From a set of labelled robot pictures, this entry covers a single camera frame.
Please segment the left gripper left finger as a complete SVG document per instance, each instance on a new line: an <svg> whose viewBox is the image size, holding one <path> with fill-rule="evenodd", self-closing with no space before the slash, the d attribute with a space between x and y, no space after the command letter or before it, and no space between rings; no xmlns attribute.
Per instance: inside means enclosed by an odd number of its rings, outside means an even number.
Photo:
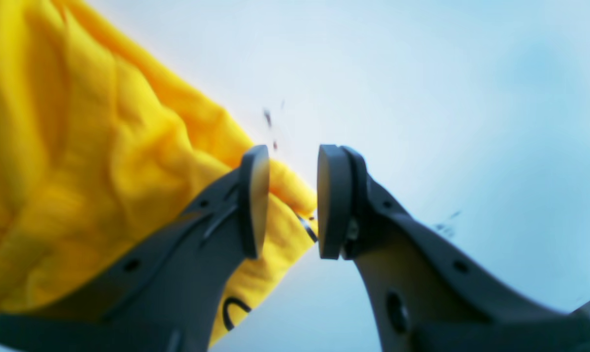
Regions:
<svg viewBox="0 0 590 352"><path fill-rule="evenodd" d="M245 259L261 256L270 159L240 166L187 209L63 299L0 314L0 347L15 352L205 352L219 303Z"/></svg>

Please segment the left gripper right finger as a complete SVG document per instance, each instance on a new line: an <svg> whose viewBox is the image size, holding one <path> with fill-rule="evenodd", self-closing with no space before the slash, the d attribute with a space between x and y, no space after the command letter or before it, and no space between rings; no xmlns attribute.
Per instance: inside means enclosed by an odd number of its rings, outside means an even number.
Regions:
<svg viewBox="0 0 590 352"><path fill-rule="evenodd" d="M415 220L346 146L321 145L320 258L351 260L385 352L590 352L590 313L505 285Z"/></svg>

